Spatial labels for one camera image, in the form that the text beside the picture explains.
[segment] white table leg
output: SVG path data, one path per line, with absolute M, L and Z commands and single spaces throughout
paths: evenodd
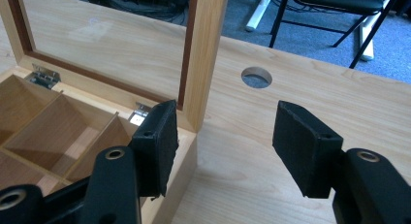
M 266 8 L 269 6 L 269 2 L 271 0 L 261 0 L 258 7 L 254 11 L 253 16 L 248 20 L 247 25 L 245 26 L 245 30 L 248 32 L 252 32 L 256 30 L 257 25 L 259 24 L 261 18 L 263 17 Z
M 384 8 L 387 7 L 387 4 L 389 2 L 390 2 L 390 0 L 384 0 Z M 371 29 L 372 29 L 372 27 L 375 23 L 375 21 L 377 21 L 377 18 L 380 15 L 381 15 L 381 13 L 379 13 L 375 16 L 369 16 L 360 25 L 360 46 L 365 41 L 366 37 L 368 36 L 369 32 L 371 31 Z M 364 60 L 364 61 L 370 61 L 370 60 L 374 59 L 374 44 L 372 43 L 372 40 L 369 42 L 368 46 L 366 47 L 361 59 Z

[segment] glass panel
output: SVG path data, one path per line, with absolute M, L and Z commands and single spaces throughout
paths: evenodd
M 23 1 L 35 51 L 177 99 L 188 0 Z

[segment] clamp jaw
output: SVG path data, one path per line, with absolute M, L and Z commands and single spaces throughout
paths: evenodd
M 344 152 L 343 139 L 305 108 L 280 101 L 272 145 L 303 196 L 327 199 L 337 223 L 410 223 L 411 188 L 384 156 Z

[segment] metal ring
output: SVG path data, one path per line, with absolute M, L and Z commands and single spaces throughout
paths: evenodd
M 363 150 L 358 151 L 357 156 L 359 156 L 361 159 L 363 159 L 365 161 L 368 161 L 368 162 L 371 162 L 371 163 L 377 163 L 377 162 L 380 161 L 380 158 L 377 155 L 375 155 L 371 152 L 363 151 Z
M 114 160 L 114 159 L 119 159 L 123 157 L 125 154 L 124 150 L 122 149 L 112 149 L 109 152 L 106 153 L 106 158 L 109 160 Z
M 16 189 L 6 193 L 0 197 L 0 210 L 6 210 L 18 205 L 26 196 L 27 193 L 23 189 Z

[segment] wooden box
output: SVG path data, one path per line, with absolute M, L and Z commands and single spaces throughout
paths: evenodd
M 185 29 L 75 0 L 0 0 L 17 64 L 0 75 L 0 189 L 47 195 L 89 176 L 97 153 L 130 142 L 139 105 L 176 99 L 168 194 L 142 204 L 143 223 L 170 222 L 196 168 L 226 1 L 190 0 Z M 44 88 L 34 72 L 60 81 Z

